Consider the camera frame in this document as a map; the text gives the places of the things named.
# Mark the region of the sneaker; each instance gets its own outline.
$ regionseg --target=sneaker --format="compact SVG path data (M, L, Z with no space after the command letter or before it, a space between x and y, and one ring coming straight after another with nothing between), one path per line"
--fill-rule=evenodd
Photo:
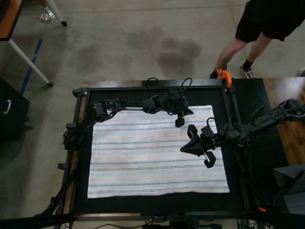
M253 79L253 78L255 78L254 75L253 75L253 72L252 72L251 68L245 70L245 69L243 68L243 66L244 66L244 65L242 65L242 66L240 67L240 71L242 72L242 74L243 74L246 78L248 78L248 79Z

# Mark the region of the person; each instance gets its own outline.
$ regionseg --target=person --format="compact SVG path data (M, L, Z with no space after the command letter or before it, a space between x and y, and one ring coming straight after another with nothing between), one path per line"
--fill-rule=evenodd
M235 38L221 52L210 78L216 79L223 60L254 42L248 58L240 67L246 78L254 78L251 66L272 39L284 41L305 19L305 0L250 0L237 26Z

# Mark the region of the striped cloth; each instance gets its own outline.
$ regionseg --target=striped cloth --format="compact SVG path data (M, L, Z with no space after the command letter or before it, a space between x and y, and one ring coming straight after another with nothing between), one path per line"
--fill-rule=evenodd
M176 115L122 111L94 125L88 198L151 196L173 192L229 192L220 147L216 163L206 168L204 156L180 152L190 139L189 124L198 130L213 117L212 106L193 106L185 125L175 127ZM215 122L210 126L216 132Z

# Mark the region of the table leg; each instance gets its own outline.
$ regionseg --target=table leg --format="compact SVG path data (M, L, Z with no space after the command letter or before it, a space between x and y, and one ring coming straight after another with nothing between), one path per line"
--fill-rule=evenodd
M61 13L59 12L55 2L53 0L46 0L47 4L50 6L52 12L54 13L57 21L60 21L63 26L67 26L67 22L63 20Z
M33 62L24 54L24 52L16 45L16 43L10 39L9 44L15 50L24 60L28 65L43 79L44 82L47 83L49 87L53 87L53 84L41 73L41 71L33 64Z

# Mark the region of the black box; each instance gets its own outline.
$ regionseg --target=black box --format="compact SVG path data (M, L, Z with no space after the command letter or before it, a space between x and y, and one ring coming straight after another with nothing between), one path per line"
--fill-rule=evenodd
M30 102L0 78L0 142L21 137Z

